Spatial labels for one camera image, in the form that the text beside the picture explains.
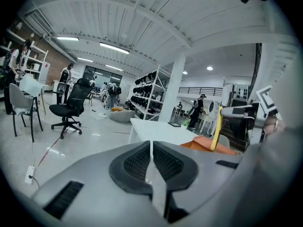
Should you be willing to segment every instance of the gray bean bag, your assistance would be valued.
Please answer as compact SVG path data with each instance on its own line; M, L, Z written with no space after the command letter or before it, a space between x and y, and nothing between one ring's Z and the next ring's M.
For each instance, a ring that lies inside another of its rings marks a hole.
M120 122L120 123L128 123L130 122L131 118L134 117L134 111L133 110L122 110L122 111L113 111L110 112L109 118Z

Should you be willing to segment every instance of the power strip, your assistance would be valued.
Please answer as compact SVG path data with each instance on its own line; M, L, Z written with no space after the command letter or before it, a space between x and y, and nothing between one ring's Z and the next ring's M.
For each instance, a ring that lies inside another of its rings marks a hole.
M35 167L34 166L29 166L27 169L27 174L25 175L25 182L29 185L33 184L33 179L29 178L28 176L34 176L35 174Z

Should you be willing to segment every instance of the orange fabric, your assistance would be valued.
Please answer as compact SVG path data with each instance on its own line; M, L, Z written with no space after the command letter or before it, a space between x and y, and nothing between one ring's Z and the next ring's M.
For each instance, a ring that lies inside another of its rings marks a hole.
M187 147L190 149L200 150L200 151L212 152L210 150L212 141L213 141L212 139L207 138L205 136L196 136L196 137L194 137L194 139L191 142L184 143L181 146ZM238 154L237 151L229 149L229 148L223 146L222 144L220 144L219 142L217 143L217 146L214 149L214 152L223 153L223 154L227 154L227 155L237 155Z
M113 112L113 111L122 111L123 109L122 108L111 108L110 110Z

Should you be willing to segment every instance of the yellow handle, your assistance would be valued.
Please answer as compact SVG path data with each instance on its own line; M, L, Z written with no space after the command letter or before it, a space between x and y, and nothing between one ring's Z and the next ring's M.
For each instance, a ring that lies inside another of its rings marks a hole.
M220 130L222 127L223 116L221 115L221 109L223 109L222 106L220 106L220 108L219 108L217 127L216 127L216 131L214 132L214 139L213 139L212 145L210 146L210 150L212 150L212 151L214 151L214 149L216 149Z

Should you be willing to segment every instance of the ceiling light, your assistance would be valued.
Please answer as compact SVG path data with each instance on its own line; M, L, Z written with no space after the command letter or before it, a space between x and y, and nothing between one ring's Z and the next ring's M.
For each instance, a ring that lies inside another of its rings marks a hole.
M113 69L116 69L116 70L123 71L123 70L121 70L121 69L119 69L119 68L117 68L117 67L113 67L113 66L109 66L109 65L106 65L106 66L108 66L108 67L110 67L110 68L113 68Z
M100 45L103 47L109 48L109 49L113 49L113 50L125 53L125 54L129 54L129 52L127 50L120 49L119 47L115 47L115 46L105 44L105 43L100 43Z
M78 38L76 37L57 37L58 40L74 40L74 41L79 41Z
M119 80L119 81L120 81L120 79L119 79L119 78L114 78L114 77L110 77L110 78L117 79L117 80Z
M79 60L93 62L92 60L89 60L89 59L84 59L84 58L80 58L80 57L77 57L77 58L78 58Z

